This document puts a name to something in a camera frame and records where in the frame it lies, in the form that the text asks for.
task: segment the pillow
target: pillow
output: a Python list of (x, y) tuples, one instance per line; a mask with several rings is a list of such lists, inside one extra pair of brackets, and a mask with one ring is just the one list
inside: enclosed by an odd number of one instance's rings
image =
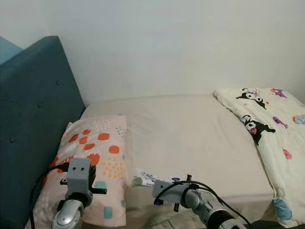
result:
[[(86, 157), (96, 165), (93, 187), (107, 188), (107, 194), (94, 194), (85, 208), (82, 221), (103, 227), (126, 225), (125, 191), (128, 174), (125, 164), (126, 118), (122, 115), (81, 119), (70, 126), (62, 136), (57, 156), (50, 167), (70, 162), (74, 157)], [(60, 180), (67, 173), (51, 171), (34, 208), (36, 228), (49, 229), (60, 200), (65, 199), (66, 185)]]

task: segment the blue headboard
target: blue headboard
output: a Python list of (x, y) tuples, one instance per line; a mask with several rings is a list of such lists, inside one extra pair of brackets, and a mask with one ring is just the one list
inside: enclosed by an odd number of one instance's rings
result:
[(33, 182), (85, 106), (57, 36), (0, 65), (0, 73), (0, 228), (21, 229)]

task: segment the black cable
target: black cable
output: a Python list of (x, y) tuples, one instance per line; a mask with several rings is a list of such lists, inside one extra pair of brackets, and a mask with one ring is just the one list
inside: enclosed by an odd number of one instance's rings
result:
[(156, 197), (156, 199), (154, 200), (153, 204), (155, 205), (158, 201), (158, 199), (160, 198), (160, 196), (162, 196), (167, 190), (177, 186), (177, 185), (182, 185), (182, 184), (185, 184), (185, 183), (192, 183), (192, 184), (197, 184), (197, 185), (201, 185), (205, 188), (201, 188), (201, 187), (198, 187), (199, 189), (204, 189), (206, 191), (209, 191), (211, 192), (216, 198), (217, 200), (221, 203), (221, 204), (224, 204), (226, 205), (231, 211), (233, 211), (234, 213), (236, 213), (238, 216), (240, 216), (250, 227), (250, 229), (252, 229), (252, 226), (250, 224), (250, 222), (241, 214), (239, 213), (238, 211), (236, 211), (235, 209), (233, 209), (230, 205), (228, 205), (223, 199), (221, 199), (217, 194), (216, 192), (211, 189), (209, 186), (207, 186), (206, 184), (204, 183), (201, 183), (199, 181), (193, 181), (193, 180), (182, 180), (182, 181), (177, 181), (177, 182), (174, 182), (172, 183), (171, 185), (169, 185), (168, 187), (166, 187), (165, 189), (163, 189)]
[(236, 213), (238, 216), (240, 216), (250, 227), (250, 229), (252, 229), (252, 226), (250, 224), (250, 222), (246, 219), (246, 217), (244, 217), (241, 213), (239, 213), (238, 211), (236, 211), (234, 208), (232, 208), (229, 204), (227, 204), (223, 199), (221, 199), (215, 192), (212, 193), (221, 204), (226, 205), (232, 212)]
[(32, 190), (30, 192), (30, 204), (29, 204), (29, 212), (30, 212), (30, 226), (31, 229), (35, 229), (35, 223), (34, 223), (34, 216), (33, 216), (33, 196), (34, 196), (34, 191), (36, 189), (36, 186), (39, 184), (40, 180), (42, 178), (44, 178), (50, 171), (60, 168), (62, 169), (64, 172), (68, 171), (68, 167), (69, 167), (69, 163), (64, 163), (62, 165), (57, 165), (51, 168), (48, 168), (48, 170), (46, 170), (45, 172), (43, 172), (35, 181)]

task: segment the beige bed sheet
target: beige bed sheet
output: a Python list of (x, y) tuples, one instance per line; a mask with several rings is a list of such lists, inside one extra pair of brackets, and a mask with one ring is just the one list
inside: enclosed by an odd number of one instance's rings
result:
[[(212, 187), (249, 221), (275, 220), (273, 191), (253, 140), (212, 95), (163, 96), (91, 104), (82, 118), (127, 117), (127, 166), (160, 177), (187, 174)], [(153, 206), (152, 188), (126, 194), (126, 228), (203, 228), (191, 210)]]

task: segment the bed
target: bed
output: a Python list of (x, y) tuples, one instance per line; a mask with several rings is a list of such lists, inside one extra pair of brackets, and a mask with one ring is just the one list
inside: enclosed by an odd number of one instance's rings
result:
[[(130, 182), (136, 168), (160, 177), (191, 174), (251, 222), (275, 220), (273, 190), (251, 136), (212, 95), (107, 101), (85, 110), (55, 36), (0, 70), (1, 228), (24, 228), (31, 185), (54, 159), (68, 122), (110, 114), (127, 117)], [(124, 228), (203, 228), (189, 209), (177, 214), (172, 205), (153, 206), (151, 193), (148, 187), (127, 190)]]

